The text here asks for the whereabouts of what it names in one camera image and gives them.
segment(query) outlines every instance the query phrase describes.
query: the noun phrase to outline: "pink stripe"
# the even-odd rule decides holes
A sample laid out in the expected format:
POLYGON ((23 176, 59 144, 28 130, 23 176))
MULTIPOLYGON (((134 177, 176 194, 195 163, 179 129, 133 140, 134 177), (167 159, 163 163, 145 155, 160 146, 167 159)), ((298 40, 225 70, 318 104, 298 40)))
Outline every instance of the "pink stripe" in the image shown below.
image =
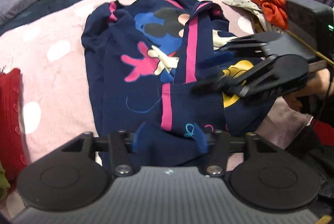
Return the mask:
POLYGON ((162 118, 161 128, 170 132, 172 129, 172 102, 170 99, 170 83, 162 85, 162 118))
POLYGON ((113 23, 117 22, 117 17, 114 15, 114 11, 116 10, 116 8, 117 8, 116 3, 111 3, 109 5, 109 10, 110 10, 111 15, 108 18, 108 20, 113 22, 113 23))
POLYGON ((196 9, 196 11, 199 10, 200 8, 202 8, 203 6, 207 5, 207 4, 209 4, 209 3, 202 3, 202 4, 196 9))
POLYGON ((173 1, 173 0, 164 0, 164 1, 171 3, 173 6, 175 6, 177 8, 184 9, 184 7, 182 7, 181 5, 179 5, 179 3, 176 2, 176 1, 173 1))
POLYGON ((189 22, 187 59, 186 59, 186 83, 196 82, 196 48, 197 48, 198 16, 189 22))

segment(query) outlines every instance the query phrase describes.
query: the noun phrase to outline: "cartoon glove hand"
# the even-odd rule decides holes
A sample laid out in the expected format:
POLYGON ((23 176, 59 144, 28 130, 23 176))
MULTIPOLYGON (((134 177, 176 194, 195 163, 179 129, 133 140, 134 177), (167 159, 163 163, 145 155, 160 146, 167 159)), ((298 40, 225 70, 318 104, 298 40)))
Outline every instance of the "cartoon glove hand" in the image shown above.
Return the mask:
POLYGON ((148 56, 148 47, 144 42, 138 42, 138 50, 144 56, 142 59, 132 58, 126 54, 121 56, 123 63, 134 67, 130 74, 125 77, 124 81, 126 82, 134 82, 140 76, 153 75, 159 63, 159 59, 148 56))
POLYGON ((160 62, 158 63, 158 67, 154 71, 155 75, 161 74, 161 72, 165 69, 168 73, 170 73, 171 69, 176 69, 177 64, 179 62, 178 57, 170 57, 164 54, 158 47, 152 45, 152 49, 147 52, 148 56, 159 58, 160 62))

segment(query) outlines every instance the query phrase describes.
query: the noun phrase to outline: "round black pad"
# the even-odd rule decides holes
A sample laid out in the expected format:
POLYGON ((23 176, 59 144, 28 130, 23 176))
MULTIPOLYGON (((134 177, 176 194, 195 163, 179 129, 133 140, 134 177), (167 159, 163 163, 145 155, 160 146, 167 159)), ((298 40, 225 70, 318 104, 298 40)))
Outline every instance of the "round black pad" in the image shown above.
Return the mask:
POLYGON ((285 152, 252 156, 233 170, 230 184, 246 203, 274 212, 307 206, 320 190, 319 176, 285 152))
POLYGON ((52 152, 18 178, 24 203, 43 211, 70 211, 91 204, 108 186, 106 171, 77 152, 52 152))

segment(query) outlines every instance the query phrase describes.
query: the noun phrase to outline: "blue embroidery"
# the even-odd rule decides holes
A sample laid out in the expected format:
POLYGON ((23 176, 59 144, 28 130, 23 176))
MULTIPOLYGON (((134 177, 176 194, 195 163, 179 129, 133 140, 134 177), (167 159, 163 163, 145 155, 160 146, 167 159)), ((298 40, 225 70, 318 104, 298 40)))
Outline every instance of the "blue embroidery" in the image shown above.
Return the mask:
POLYGON ((127 96, 126 97, 126 99, 125 99, 125 104, 126 104, 126 107, 130 110, 130 111, 132 111, 132 112, 134 112, 134 113, 137 113, 137 114, 146 114, 146 113, 148 113, 149 111, 151 111, 160 101, 161 101, 161 96, 160 96, 160 93, 159 93, 159 90, 158 90, 158 95, 159 95, 159 100, 157 101, 157 102, 155 102, 154 104, 153 104, 153 106, 151 107, 151 108, 149 108, 149 109, 147 109, 147 110, 143 110, 143 111, 141 111, 141 110, 134 110, 134 109, 131 109, 130 107, 129 107, 129 104, 128 104, 128 99, 129 99, 129 96, 127 96))
POLYGON ((193 125, 193 124, 191 124, 191 123, 187 123, 186 124, 186 133, 184 134, 184 137, 187 137, 187 138, 194 138, 194 129, 195 129, 195 126, 193 125))

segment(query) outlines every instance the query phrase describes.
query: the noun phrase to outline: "human hand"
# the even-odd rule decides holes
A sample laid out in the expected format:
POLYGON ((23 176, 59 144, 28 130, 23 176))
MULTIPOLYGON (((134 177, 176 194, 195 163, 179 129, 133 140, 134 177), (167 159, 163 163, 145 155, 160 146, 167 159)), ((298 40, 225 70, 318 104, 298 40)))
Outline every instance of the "human hand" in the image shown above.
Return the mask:
MULTIPOLYGON (((308 80, 306 87, 283 96, 289 107, 297 112, 303 107, 298 97, 317 95, 320 99, 325 97, 330 84, 330 73, 328 69, 322 69, 316 72, 315 77, 308 80)), ((333 94, 334 89, 331 89, 329 95, 333 94)))

